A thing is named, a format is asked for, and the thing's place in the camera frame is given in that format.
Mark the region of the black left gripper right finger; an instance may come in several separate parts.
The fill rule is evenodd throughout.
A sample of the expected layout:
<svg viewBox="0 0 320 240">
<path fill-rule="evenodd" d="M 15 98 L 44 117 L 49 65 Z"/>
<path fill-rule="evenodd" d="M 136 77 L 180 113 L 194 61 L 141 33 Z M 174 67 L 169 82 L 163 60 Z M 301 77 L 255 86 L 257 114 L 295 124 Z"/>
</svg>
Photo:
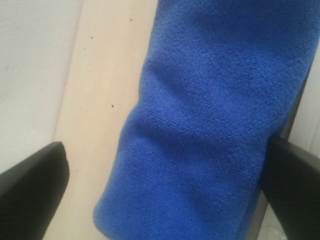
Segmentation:
<svg viewBox="0 0 320 240">
<path fill-rule="evenodd" d="M 273 136 L 260 186 L 289 240 L 320 238 L 320 159 Z"/>
</svg>

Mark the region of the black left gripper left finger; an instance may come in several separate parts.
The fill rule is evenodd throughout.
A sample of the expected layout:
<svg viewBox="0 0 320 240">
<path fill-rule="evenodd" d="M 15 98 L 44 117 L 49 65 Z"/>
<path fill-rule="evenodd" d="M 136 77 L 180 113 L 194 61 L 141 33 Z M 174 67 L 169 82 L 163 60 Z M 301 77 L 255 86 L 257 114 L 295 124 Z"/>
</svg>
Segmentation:
<svg viewBox="0 0 320 240">
<path fill-rule="evenodd" d="M 64 145 L 52 142 L 0 175 L 0 238 L 41 240 L 70 177 Z"/>
</svg>

